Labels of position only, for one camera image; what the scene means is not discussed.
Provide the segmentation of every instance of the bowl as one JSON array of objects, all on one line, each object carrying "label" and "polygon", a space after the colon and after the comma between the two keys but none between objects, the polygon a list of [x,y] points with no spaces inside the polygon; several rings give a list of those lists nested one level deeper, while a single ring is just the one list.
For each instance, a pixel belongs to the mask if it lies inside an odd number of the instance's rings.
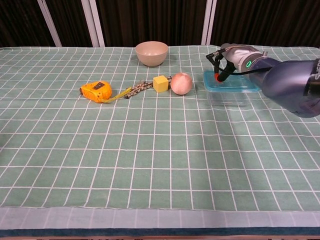
[{"label": "bowl", "polygon": [[145,41],[135,47],[138,59],[148,67],[162,64],[167,57],[168,50],[168,45],[160,41]]}]

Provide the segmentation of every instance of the black curtain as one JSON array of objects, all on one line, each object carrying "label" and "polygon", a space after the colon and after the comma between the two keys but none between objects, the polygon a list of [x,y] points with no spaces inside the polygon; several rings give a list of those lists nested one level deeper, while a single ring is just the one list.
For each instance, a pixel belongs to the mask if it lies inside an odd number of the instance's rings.
[{"label": "black curtain", "polygon": [[212,45],[320,47],[320,0],[217,0]]},{"label": "black curtain", "polygon": [[0,48],[54,47],[37,0],[0,0]]},{"label": "black curtain", "polygon": [[106,46],[200,45],[207,0],[96,0]]},{"label": "black curtain", "polygon": [[46,0],[63,47],[92,47],[81,0]]}]

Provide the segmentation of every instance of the blue container lid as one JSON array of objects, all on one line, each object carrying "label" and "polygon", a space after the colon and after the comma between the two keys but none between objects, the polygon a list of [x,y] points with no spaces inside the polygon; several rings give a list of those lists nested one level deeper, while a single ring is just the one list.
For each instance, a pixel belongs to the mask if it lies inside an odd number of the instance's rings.
[{"label": "blue container lid", "polygon": [[216,81],[214,71],[205,71],[203,76],[204,86],[209,92],[253,93],[260,90],[259,87],[242,75],[230,75],[223,82]]}]

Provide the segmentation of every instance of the ceramic bowl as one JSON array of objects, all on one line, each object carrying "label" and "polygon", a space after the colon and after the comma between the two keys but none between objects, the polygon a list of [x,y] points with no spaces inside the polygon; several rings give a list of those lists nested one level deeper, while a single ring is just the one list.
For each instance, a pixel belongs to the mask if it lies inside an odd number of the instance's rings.
[{"label": "ceramic bowl", "polygon": [[162,64],[168,54],[169,47],[160,41],[145,41],[135,47],[135,52],[144,65],[156,67]]}]

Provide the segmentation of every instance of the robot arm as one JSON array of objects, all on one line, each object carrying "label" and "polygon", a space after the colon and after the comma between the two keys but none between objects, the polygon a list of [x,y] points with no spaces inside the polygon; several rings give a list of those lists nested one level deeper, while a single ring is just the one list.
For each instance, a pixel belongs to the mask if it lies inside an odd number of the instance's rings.
[{"label": "robot arm", "polygon": [[[218,82],[227,81],[229,75],[244,75],[291,113],[301,118],[320,115],[320,58],[281,62],[252,46],[229,43],[206,57],[214,65]],[[225,69],[219,67],[223,58]]]}]

